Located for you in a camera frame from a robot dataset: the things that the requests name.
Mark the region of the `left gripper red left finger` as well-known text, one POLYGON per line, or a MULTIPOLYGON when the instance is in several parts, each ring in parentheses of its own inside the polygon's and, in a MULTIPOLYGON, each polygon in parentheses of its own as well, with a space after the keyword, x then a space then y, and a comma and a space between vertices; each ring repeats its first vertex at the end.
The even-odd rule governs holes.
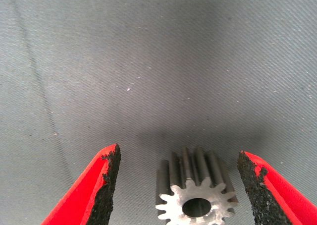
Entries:
POLYGON ((97 152, 42 224, 109 224, 120 161, 118 144, 97 152))

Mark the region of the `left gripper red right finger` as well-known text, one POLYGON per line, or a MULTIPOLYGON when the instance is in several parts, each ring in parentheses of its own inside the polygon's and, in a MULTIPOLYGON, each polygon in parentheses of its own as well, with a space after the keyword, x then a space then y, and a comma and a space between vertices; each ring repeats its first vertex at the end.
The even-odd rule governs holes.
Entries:
POLYGON ((256 225, 315 225, 317 207, 264 159, 239 153, 237 168, 256 225))

